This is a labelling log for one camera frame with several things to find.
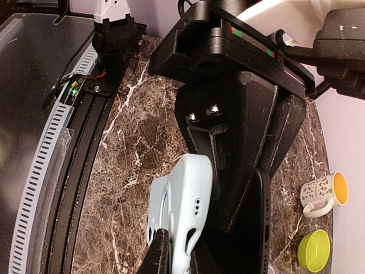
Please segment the small circuit board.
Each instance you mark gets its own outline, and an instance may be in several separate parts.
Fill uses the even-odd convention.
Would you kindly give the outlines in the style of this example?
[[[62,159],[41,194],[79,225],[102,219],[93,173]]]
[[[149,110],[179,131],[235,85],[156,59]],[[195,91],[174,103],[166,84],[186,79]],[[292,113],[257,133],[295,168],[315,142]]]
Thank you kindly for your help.
[[[69,106],[73,106],[85,80],[85,75],[71,74],[65,82],[63,92],[60,96],[60,102]]]

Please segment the black smartphone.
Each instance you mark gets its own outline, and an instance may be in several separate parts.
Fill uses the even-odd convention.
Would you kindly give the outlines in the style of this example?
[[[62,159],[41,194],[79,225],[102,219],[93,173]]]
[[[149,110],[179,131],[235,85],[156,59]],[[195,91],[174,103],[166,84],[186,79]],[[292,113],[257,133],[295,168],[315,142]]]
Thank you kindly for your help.
[[[270,178],[256,169],[230,232],[205,226],[204,241],[221,273],[267,273],[270,253]]]

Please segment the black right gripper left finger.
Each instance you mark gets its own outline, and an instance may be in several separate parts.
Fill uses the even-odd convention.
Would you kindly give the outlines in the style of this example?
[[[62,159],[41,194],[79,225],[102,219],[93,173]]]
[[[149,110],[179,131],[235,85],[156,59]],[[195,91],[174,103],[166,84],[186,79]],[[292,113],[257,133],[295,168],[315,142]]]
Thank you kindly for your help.
[[[138,274],[168,274],[170,273],[170,242],[169,232],[158,229],[151,246],[138,270]]]

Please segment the white floral mug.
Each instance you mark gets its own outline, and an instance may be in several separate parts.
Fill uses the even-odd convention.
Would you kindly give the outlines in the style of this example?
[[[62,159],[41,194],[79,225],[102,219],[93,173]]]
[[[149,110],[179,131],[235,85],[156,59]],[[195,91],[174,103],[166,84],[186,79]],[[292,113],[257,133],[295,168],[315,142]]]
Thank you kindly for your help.
[[[348,199],[348,183],[341,172],[305,183],[300,190],[303,215],[309,219],[322,217],[335,207],[345,206]]]

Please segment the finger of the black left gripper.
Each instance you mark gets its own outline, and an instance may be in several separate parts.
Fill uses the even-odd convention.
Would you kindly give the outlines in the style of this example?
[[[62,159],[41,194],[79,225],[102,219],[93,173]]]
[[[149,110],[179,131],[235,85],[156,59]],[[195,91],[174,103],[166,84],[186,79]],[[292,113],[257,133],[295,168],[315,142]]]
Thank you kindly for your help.
[[[177,90],[175,117],[192,154],[213,166],[209,221],[229,232],[238,217],[269,129],[277,87],[248,71]]]
[[[277,98],[258,163],[270,178],[280,167],[305,117],[305,100],[293,94]]]

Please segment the pink phone case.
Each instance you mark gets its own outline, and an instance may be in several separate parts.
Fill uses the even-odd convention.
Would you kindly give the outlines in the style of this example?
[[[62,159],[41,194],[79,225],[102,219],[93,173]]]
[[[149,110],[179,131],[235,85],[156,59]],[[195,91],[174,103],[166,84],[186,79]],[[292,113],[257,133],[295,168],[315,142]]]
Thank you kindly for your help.
[[[278,270],[275,266],[269,264],[269,267],[268,267],[268,274],[281,274],[281,271]]]

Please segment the light blue phone case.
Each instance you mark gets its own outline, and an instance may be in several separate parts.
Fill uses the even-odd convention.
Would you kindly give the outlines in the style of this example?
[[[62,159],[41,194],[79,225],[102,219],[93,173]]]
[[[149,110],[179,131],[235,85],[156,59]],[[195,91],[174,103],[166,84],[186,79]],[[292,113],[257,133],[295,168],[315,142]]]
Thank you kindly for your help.
[[[205,155],[185,154],[173,170],[153,180],[146,231],[152,244],[158,229],[169,233],[169,270],[190,273],[191,253],[209,211],[213,168]]]

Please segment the lime green bowl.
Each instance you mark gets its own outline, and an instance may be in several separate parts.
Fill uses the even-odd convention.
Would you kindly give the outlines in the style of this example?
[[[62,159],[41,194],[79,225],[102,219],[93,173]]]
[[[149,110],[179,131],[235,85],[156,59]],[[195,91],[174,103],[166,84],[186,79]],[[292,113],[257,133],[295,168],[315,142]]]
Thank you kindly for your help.
[[[320,272],[327,264],[331,253],[331,241],[326,231],[318,229],[302,238],[297,250],[301,267],[311,273]]]

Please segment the black front table rail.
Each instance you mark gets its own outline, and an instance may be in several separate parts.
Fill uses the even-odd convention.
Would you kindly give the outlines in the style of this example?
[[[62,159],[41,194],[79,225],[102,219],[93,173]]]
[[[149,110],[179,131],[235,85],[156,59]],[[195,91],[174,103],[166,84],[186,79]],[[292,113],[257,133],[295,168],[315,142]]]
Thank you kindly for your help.
[[[38,229],[26,273],[70,273],[82,206],[99,143],[122,79],[138,45],[126,49],[124,63],[102,76],[92,65],[73,106],[61,103],[45,141],[57,137],[34,224]]]

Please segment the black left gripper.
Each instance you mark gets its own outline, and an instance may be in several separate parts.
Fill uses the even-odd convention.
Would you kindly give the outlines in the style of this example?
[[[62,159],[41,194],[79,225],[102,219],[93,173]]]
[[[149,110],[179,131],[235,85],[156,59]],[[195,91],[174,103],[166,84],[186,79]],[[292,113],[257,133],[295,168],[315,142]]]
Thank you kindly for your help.
[[[243,21],[209,3],[194,3],[174,25],[149,63],[149,74],[182,83],[201,83],[237,71],[306,97],[316,91],[314,76]]]

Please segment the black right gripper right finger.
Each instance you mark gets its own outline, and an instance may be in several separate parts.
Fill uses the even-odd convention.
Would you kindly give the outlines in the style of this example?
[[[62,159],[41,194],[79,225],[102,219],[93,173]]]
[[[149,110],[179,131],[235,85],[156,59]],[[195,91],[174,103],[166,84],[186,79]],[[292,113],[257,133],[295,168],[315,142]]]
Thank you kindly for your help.
[[[191,253],[192,274],[220,274],[213,257],[204,241],[198,241]]]

